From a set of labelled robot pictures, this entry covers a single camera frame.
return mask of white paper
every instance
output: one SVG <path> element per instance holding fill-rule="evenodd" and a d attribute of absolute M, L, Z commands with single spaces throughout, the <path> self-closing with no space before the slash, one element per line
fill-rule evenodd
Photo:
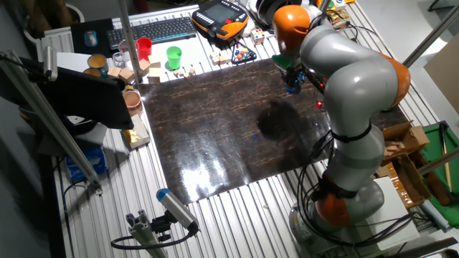
<path fill-rule="evenodd" d="M 89 65 L 87 64 L 87 59 L 90 56 L 90 54 L 58 52 L 57 66 L 76 72 L 84 72 L 87 68 L 89 68 Z"/>

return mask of orange cup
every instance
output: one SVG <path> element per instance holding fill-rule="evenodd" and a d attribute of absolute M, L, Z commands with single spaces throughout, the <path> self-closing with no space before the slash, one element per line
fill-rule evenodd
<path fill-rule="evenodd" d="M 124 102 L 128 107 L 129 115 L 141 115 L 143 112 L 141 95 L 134 90 L 127 91 L 123 94 Z"/>

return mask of dark wooden board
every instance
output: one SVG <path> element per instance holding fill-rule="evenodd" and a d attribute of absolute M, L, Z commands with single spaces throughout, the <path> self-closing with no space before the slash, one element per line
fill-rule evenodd
<path fill-rule="evenodd" d="M 312 84 L 288 94 L 270 60 L 141 85 L 141 94 L 167 185 L 184 203 L 305 165 L 329 130 Z M 372 118 L 380 129 L 405 121 L 398 107 Z"/>

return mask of green cup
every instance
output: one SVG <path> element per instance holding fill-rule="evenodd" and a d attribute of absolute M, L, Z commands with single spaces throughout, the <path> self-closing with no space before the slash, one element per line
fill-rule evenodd
<path fill-rule="evenodd" d="M 181 49 L 178 47 L 169 47 L 166 50 L 169 67 L 173 70 L 180 68 Z"/>

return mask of mouse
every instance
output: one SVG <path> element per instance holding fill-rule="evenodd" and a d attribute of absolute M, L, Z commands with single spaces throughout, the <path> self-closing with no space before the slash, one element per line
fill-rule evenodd
<path fill-rule="evenodd" d="M 95 31 L 85 32 L 85 45 L 86 47 L 95 47 L 98 45 L 97 33 Z"/>

